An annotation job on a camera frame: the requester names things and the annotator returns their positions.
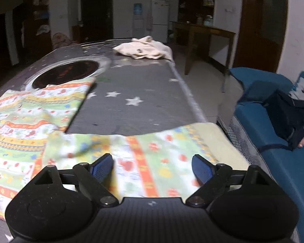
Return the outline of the teal glass jar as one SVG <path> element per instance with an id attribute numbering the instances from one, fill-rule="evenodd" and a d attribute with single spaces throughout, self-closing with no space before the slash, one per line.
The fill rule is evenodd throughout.
<path id="1" fill-rule="evenodd" d="M 212 26 L 213 25 L 213 17 L 212 15 L 207 15 L 203 22 L 204 26 Z"/>

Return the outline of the dark wooden left cabinet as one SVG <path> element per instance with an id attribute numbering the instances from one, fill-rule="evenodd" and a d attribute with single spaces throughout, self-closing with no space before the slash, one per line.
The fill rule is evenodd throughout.
<path id="1" fill-rule="evenodd" d="M 40 59 L 52 51 L 49 0 L 24 0 L 24 47 L 27 56 Z"/>

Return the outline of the dark wooden display shelf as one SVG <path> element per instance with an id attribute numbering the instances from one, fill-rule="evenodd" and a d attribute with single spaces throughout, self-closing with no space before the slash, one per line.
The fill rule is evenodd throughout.
<path id="1" fill-rule="evenodd" d="M 178 0 L 178 22 L 204 25 L 214 16 L 215 0 Z"/>

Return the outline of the pink children's folding tent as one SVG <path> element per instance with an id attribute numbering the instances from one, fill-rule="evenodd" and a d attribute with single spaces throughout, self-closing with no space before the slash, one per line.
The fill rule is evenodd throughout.
<path id="1" fill-rule="evenodd" d="M 55 33 L 52 37 L 53 50 L 71 45 L 76 45 L 76 44 L 77 44 L 76 41 L 71 40 L 68 36 L 60 32 Z"/>

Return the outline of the white water dispenser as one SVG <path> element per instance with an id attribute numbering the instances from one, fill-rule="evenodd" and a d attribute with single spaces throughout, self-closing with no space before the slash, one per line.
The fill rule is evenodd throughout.
<path id="1" fill-rule="evenodd" d="M 134 38 L 144 36 L 144 17 L 141 3 L 134 3 L 133 5 L 132 34 Z"/>

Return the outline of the round black induction cooktop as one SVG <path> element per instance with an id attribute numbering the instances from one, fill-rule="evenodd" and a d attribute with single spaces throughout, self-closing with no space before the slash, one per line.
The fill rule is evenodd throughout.
<path id="1" fill-rule="evenodd" d="M 74 80 L 96 77 L 111 66 L 111 60 L 105 56 L 82 56 L 61 60 L 41 69 L 28 78 L 21 90 L 34 91 L 47 85 L 60 85 Z"/>

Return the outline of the dark wooden entrance door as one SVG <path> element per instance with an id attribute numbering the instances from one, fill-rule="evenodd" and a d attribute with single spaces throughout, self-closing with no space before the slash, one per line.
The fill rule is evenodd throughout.
<path id="1" fill-rule="evenodd" d="M 84 41 L 113 38 L 113 0 L 80 0 L 80 8 Z"/>

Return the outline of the wooden side table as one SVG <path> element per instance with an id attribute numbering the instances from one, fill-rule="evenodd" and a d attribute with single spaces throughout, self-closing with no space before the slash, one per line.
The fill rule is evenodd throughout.
<path id="1" fill-rule="evenodd" d="M 193 51 L 194 47 L 201 47 L 205 50 L 205 59 L 209 59 L 211 38 L 212 36 L 222 37 L 228 39 L 228 51 L 226 56 L 226 63 L 223 68 L 223 74 L 225 74 L 229 69 L 229 64 L 231 61 L 233 42 L 235 38 L 235 32 L 219 29 L 213 26 L 202 26 L 197 24 L 189 24 L 187 22 L 172 22 L 173 28 L 173 39 L 177 42 L 178 33 L 181 31 L 188 32 L 188 44 L 187 53 L 185 59 L 184 74 L 189 75 L 193 67 Z"/>

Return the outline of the green patterned children's jacket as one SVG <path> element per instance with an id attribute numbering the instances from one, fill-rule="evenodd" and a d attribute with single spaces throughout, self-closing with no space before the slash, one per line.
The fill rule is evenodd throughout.
<path id="1" fill-rule="evenodd" d="M 6 91 L 0 97 L 0 218 L 16 194 L 45 166 L 71 169 L 109 153 L 114 160 L 108 189 L 117 198 L 187 198 L 199 186 L 191 161 L 249 167 L 244 156 L 212 123 L 195 123 L 143 135 L 66 133 L 93 84 L 91 78 L 42 90 Z"/>

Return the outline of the cream garment with number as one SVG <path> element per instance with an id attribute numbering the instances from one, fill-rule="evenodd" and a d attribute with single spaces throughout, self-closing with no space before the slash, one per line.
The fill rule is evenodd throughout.
<path id="1" fill-rule="evenodd" d="M 115 53 L 130 56 L 133 59 L 166 59 L 173 61 L 172 50 L 162 42 L 155 41 L 151 36 L 121 43 L 112 49 Z"/>

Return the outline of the dark bag on sofa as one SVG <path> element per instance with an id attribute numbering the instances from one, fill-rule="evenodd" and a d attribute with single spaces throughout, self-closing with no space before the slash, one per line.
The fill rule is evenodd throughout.
<path id="1" fill-rule="evenodd" d="M 262 103 L 276 135 L 284 139 L 288 150 L 294 150 L 304 137 L 304 102 L 276 90 Z"/>

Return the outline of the white refrigerator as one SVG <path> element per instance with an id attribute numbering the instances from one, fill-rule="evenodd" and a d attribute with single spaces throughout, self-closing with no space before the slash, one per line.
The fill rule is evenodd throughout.
<path id="1" fill-rule="evenodd" d="M 155 41 L 167 43 L 169 12 L 168 0 L 151 0 L 151 36 Z"/>

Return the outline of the blue sofa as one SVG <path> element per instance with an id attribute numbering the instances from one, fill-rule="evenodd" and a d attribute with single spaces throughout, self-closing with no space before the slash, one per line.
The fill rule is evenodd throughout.
<path id="1" fill-rule="evenodd" d="M 230 69 L 217 123 L 296 203 L 298 239 L 304 242 L 304 72 L 291 82 L 267 71 Z"/>

